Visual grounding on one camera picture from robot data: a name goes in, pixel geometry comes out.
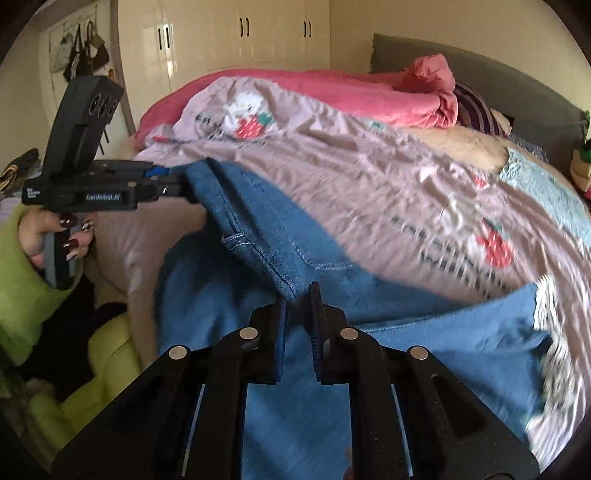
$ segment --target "wall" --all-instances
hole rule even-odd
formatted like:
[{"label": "wall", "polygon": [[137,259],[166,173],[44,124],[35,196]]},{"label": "wall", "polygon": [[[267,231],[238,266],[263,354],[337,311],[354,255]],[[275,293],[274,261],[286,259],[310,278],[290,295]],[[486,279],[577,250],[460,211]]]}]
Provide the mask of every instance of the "wall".
[{"label": "wall", "polygon": [[38,30],[30,22],[0,64],[0,169],[30,148],[45,153],[50,126],[38,72]]},{"label": "wall", "polygon": [[591,66],[542,0],[332,0],[330,65],[367,72],[374,33],[471,50],[591,109]]}]

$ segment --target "gray headboard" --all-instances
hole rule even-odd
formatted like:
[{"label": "gray headboard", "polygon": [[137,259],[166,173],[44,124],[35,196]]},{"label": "gray headboard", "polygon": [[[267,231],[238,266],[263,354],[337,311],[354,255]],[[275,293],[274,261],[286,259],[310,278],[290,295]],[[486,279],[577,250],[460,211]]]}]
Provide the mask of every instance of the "gray headboard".
[{"label": "gray headboard", "polygon": [[401,70],[417,57],[438,53],[445,55],[458,82],[477,90],[489,107],[515,117],[513,133],[543,147],[550,163],[570,177],[573,150],[583,144],[584,113],[525,73],[461,48],[378,34],[371,72]]}]

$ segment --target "painted fingernail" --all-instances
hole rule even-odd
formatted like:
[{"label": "painted fingernail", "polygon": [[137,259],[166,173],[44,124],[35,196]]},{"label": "painted fingernail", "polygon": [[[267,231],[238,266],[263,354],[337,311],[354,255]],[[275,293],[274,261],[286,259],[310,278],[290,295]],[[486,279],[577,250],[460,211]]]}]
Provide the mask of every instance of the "painted fingernail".
[{"label": "painted fingernail", "polygon": [[60,215],[60,226],[71,228],[78,224],[78,218],[73,213],[62,213]]},{"label": "painted fingernail", "polygon": [[80,252],[78,250],[72,250],[70,253],[66,255],[66,260],[74,260],[75,258],[78,258],[79,255]]},{"label": "painted fingernail", "polygon": [[95,227],[95,223],[92,220],[87,220],[82,224],[83,232],[91,232]]},{"label": "painted fingernail", "polygon": [[78,248],[79,243],[78,240],[76,240],[75,238],[71,238],[70,240],[68,240],[65,244],[64,244],[64,248],[66,250],[68,250],[69,252],[71,252],[72,250],[74,250],[75,248]]}]

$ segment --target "strawberry print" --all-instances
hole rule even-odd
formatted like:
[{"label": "strawberry print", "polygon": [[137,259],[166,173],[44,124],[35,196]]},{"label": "strawberry print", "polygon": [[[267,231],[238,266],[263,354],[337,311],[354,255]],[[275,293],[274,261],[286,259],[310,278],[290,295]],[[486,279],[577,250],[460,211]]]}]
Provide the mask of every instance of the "strawberry print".
[{"label": "strawberry print", "polygon": [[256,117],[258,118],[259,123],[263,127],[266,127],[267,125],[271,125],[275,121],[271,115],[269,115],[268,113],[265,113],[265,112],[259,113]]},{"label": "strawberry print", "polygon": [[489,183],[485,179],[477,177],[476,175],[472,175],[472,181],[476,185],[476,188],[479,190],[485,189],[489,185]]},{"label": "strawberry print", "polygon": [[484,219],[482,225],[487,236],[479,235],[476,241],[486,250],[486,261],[495,268],[505,268],[513,262],[513,250],[509,242],[503,239],[500,229],[491,221]]},{"label": "strawberry print", "polygon": [[236,130],[236,136],[243,140],[247,140],[248,138],[256,138],[259,137],[265,127],[259,122],[259,120],[254,116],[250,120],[246,120],[241,118],[238,121],[239,127]]}]

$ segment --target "hand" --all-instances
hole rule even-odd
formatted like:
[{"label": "hand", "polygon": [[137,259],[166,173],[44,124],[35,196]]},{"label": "hand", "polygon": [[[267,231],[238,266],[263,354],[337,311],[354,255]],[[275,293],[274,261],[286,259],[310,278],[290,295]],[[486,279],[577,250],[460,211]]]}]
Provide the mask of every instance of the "hand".
[{"label": "hand", "polygon": [[[18,225],[18,240],[22,251],[29,258],[35,268],[43,268],[43,240],[46,233],[63,232],[67,228],[77,225],[78,219],[71,213],[58,215],[41,208],[30,210],[22,217]],[[74,233],[68,243],[67,259],[84,257],[88,253],[88,246],[94,237],[96,214],[90,213],[82,220],[82,230]]]}]

